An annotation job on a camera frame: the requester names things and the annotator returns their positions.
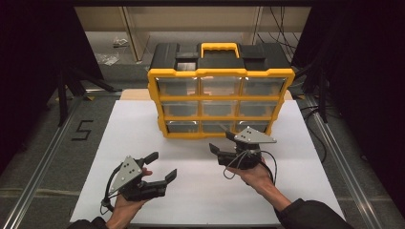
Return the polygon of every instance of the sleeve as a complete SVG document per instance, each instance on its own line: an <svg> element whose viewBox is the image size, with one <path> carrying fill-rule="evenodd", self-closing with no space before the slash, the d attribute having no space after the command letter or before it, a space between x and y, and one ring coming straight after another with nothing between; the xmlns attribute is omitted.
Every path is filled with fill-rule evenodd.
<svg viewBox="0 0 405 229"><path fill-rule="evenodd" d="M72 223L68 229L108 229L108 227L105 225L103 218L97 217L91 222L86 219L78 220Z"/></svg>
<svg viewBox="0 0 405 229"><path fill-rule="evenodd" d="M352 229L328 205L316 200L297 199L282 212L276 211L277 218L287 229Z"/></svg>

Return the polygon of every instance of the white table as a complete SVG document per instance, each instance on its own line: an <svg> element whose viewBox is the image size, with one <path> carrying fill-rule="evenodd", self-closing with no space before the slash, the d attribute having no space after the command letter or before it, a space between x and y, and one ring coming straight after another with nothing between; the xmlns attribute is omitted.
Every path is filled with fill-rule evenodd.
<svg viewBox="0 0 405 229"><path fill-rule="evenodd" d="M343 218L295 101L286 100L272 126L272 136L278 142L261 144L261 149L277 160L277 187L292 201L323 201ZM166 196L147 202L133 223L168 227L280 225L264 198L239 177L224 177L224 166L218 165L208 143L233 152L234 143L225 138L164 138L153 101L117 101L71 221L100 216L107 180L126 156L140 158L158 151L160 158L147 166L154 174L145 180L162 180L173 169L178 169L178 176L168 185ZM270 156L264 157L274 171Z"/></svg>

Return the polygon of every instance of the gray floor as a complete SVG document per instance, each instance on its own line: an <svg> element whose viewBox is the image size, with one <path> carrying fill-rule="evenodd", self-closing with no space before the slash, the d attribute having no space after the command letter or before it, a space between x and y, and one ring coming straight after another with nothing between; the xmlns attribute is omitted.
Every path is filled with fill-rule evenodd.
<svg viewBox="0 0 405 229"><path fill-rule="evenodd" d="M93 33L89 35L89 40L95 53L114 55L117 53L117 50L112 49L111 44L116 36L126 38L124 37L125 33L110 32L102 36ZM151 37L148 51L152 53L154 44L159 42L177 41L175 37L176 34L174 33L157 34ZM193 33L185 37L188 37L190 40L183 42L196 42L195 38L200 36ZM238 39L238 35L235 36L235 34L227 34L226 37L227 39L231 39L229 37L236 37ZM130 49L119 48L118 52L120 59L117 63L111 66L100 63L105 81L121 89L146 88L146 74L151 56L148 56L148 53L146 53L145 59L142 62L136 62L132 59ZM297 95L296 101L298 105L301 108L305 108L308 106L308 100L306 99L307 96L302 94L300 90L302 80L299 79L294 82L289 90L294 95ZM88 89L97 89L91 83L83 82L83 84ZM6 171L0 176L0 224L4 224L5 219L8 218L10 210L20 197L22 190L29 183L36 166L53 139L59 121L56 98L57 94L49 100L49 109L43 111L41 119L34 130L32 130L30 139L26 141L27 150L16 154ZM70 216L93 163L98 144L108 123L109 115L115 101L118 99L119 96L116 94L104 94L89 96L80 100L72 122L63 136L59 149L46 175L43 177L19 228L66 228L70 224ZM332 100L329 100L328 104L328 125L345 158L349 162L355 177L358 179L362 190L373 205L382 228L405 228L404 218L395 208L394 203L375 176L370 165L360 157L361 150L354 141L345 120L339 116L339 111L333 106ZM78 133L76 131L82 120L92 120L92 122L85 122L82 125L82 129L91 130L91 132L87 140L74 141L74 138L86 135L85 133ZM309 127L315 132L315 135L321 135L313 117L309 120ZM311 134L315 148L320 158L322 158L325 151L315 135ZM323 165L347 221L354 228L367 228L365 220L362 218L330 152L327 152Z"/></svg>

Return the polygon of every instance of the person's right hand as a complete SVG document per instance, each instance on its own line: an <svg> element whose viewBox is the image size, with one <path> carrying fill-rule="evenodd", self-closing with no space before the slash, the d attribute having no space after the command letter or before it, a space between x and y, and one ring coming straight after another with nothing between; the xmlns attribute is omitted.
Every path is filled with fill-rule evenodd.
<svg viewBox="0 0 405 229"><path fill-rule="evenodd" d="M262 195L277 211L281 212L291 204L291 201L274 186L268 170L263 165L258 164L256 167L247 170L230 167L226 169L231 173L239 175L245 183L256 190L258 194Z"/></svg>
<svg viewBox="0 0 405 229"><path fill-rule="evenodd" d="M261 164L258 164L256 167L247 170L240 170L230 167L227 167L226 169L231 173L239 175L245 183L250 185L260 195L263 194L263 189L266 186L274 186L268 170Z"/></svg>
<svg viewBox="0 0 405 229"><path fill-rule="evenodd" d="M142 168L142 172L145 176L152 175L152 171L149 171L146 168ZM117 196L114 212L105 225L109 229L127 228L131 220L147 201L149 200L128 201L119 194Z"/></svg>

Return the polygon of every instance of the storage organizer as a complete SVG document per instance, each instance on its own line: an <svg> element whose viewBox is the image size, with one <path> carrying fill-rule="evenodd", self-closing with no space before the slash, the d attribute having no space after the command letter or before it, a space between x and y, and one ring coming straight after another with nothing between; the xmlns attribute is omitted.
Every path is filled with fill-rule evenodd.
<svg viewBox="0 0 405 229"><path fill-rule="evenodd" d="M158 44L148 90L165 137L271 134L294 71L279 44Z"/></svg>

